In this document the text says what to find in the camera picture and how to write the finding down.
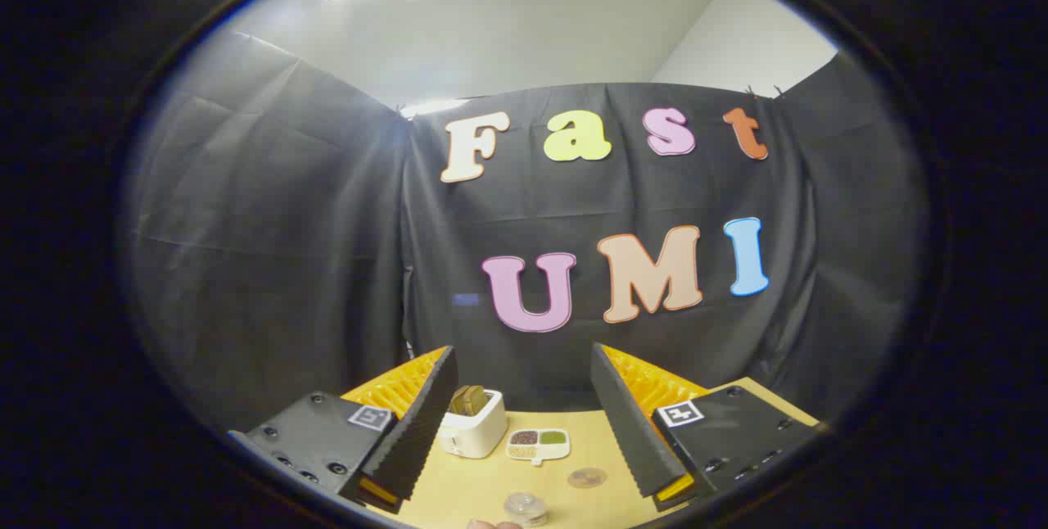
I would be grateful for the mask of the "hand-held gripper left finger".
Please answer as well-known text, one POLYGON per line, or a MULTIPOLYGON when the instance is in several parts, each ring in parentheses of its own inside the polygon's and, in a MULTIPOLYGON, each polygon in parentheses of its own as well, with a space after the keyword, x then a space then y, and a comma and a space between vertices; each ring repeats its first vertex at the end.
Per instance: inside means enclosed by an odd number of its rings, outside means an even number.
POLYGON ((398 513, 459 385, 452 346, 334 395, 311 391, 230 439, 272 472, 339 505, 398 513))

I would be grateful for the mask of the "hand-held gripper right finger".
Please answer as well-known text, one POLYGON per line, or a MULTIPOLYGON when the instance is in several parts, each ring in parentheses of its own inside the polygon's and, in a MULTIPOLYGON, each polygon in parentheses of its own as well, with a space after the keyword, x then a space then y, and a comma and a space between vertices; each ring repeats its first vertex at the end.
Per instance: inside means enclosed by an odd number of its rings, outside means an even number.
POLYGON ((744 488, 824 431, 750 379, 707 390, 597 341, 590 381, 634 484, 659 511, 744 488))

